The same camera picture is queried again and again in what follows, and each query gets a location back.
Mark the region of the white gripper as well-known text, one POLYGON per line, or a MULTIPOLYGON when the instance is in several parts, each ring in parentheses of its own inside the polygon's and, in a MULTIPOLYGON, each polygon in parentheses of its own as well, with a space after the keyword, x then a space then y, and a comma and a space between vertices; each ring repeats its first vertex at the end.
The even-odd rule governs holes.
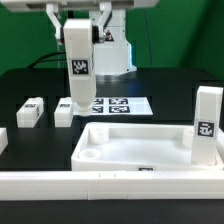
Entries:
POLYGON ((107 26, 113 9, 152 8, 160 0, 0 0, 0 3, 11 12, 45 11, 55 27, 55 39, 58 45, 63 44, 63 29, 60 23, 61 11, 99 10, 100 18, 93 26, 93 42, 104 42, 104 28, 107 26))

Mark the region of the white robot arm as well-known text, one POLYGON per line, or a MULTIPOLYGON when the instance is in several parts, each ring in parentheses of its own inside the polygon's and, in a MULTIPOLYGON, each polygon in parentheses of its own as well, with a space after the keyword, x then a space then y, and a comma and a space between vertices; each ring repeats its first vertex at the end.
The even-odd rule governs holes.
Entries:
POLYGON ((0 0, 11 12, 45 11, 56 28, 56 40, 62 41, 60 11, 88 11, 99 27, 100 43, 94 46, 95 72, 99 77, 132 72, 132 47, 125 36, 126 11, 152 8, 159 0, 0 0))

